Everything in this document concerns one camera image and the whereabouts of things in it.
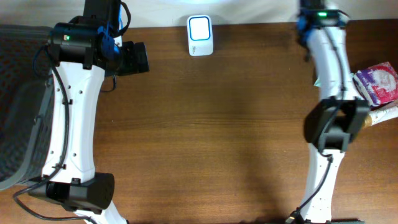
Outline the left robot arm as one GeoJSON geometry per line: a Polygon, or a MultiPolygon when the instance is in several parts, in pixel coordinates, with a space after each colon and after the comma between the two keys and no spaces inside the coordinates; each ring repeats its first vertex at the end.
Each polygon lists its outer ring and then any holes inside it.
{"type": "Polygon", "coordinates": [[[83,14],[50,31],[45,53],[54,79],[50,147],[41,176],[26,192],[87,223],[125,223],[114,202],[114,176],[95,169],[96,107],[106,77],[149,71],[142,42],[122,40],[122,1],[86,1],[83,14]]]}

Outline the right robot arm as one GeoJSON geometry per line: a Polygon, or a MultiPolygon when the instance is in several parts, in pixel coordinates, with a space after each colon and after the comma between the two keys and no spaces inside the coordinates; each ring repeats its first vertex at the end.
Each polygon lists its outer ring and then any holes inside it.
{"type": "Polygon", "coordinates": [[[313,59],[320,90],[319,102],[303,124],[310,159],[304,197],[286,223],[332,223],[338,170],[370,110],[350,77],[348,22],[349,15],[330,1],[298,2],[298,43],[313,59]]]}

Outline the pink purple tissue pack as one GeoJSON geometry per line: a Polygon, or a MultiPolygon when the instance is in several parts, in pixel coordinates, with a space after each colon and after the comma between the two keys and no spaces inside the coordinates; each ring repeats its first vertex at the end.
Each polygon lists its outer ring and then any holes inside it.
{"type": "Polygon", "coordinates": [[[372,108],[397,99],[397,72],[389,62],[358,70],[353,81],[359,94],[372,108]]]}

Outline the grey plastic mesh basket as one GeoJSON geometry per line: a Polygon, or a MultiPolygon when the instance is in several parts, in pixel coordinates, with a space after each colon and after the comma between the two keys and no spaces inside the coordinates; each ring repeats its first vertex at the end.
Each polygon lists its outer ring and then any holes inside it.
{"type": "Polygon", "coordinates": [[[40,51],[49,32],[1,26],[1,190],[40,176],[49,153],[54,87],[40,51]]]}

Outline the teal wet wipes packet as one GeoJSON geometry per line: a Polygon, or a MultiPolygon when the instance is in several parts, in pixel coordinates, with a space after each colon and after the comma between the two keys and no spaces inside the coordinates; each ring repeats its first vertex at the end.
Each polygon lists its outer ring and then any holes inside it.
{"type": "Polygon", "coordinates": [[[315,82],[314,82],[314,84],[313,84],[315,87],[321,87],[321,81],[320,81],[320,79],[317,77],[316,78],[316,80],[315,80],[315,82]]]}

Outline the white tube with gold cap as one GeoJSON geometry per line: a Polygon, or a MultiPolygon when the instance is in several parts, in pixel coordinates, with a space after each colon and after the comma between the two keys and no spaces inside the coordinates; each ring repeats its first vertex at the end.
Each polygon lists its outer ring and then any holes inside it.
{"type": "Polygon", "coordinates": [[[394,118],[397,118],[397,105],[385,106],[378,110],[370,111],[365,118],[363,127],[367,128],[394,118]]]}

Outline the white barcode scanner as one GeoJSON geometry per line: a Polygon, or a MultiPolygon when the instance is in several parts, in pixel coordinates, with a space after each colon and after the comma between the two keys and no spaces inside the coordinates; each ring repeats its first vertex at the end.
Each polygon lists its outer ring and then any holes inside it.
{"type": "Polygon", "coordinates": [[[195,15],[187,19],[188,51],[192,57],[211,55],[214,51],[210,16],[195,15]]]}

